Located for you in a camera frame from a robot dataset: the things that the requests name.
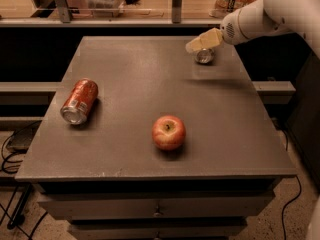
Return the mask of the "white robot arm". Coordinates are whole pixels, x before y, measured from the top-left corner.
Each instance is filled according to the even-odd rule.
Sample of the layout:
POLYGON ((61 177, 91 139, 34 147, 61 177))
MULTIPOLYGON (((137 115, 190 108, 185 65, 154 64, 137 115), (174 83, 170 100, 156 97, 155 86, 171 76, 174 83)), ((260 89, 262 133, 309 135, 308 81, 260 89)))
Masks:
POLYGON ((320 58, 320 0, 256 0, 225 16, 220 28, 186 44, 188 53, 246 43, 263 36, 298 34, 320 58))

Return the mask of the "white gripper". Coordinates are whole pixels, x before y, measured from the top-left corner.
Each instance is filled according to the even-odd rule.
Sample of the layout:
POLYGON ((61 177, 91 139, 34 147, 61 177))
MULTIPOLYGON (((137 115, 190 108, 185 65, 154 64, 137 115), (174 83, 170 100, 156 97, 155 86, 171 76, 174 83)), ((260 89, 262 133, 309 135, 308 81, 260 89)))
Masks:
POLYGON ((214 48, 223 40, 228 44, 238 45, 276 33, 275 23, 264 11, 264 0, 256 0, 225 16, 220 24, 220 30, 212 28, 200 34, 186 44, 186 51, 194 53, 214 48))

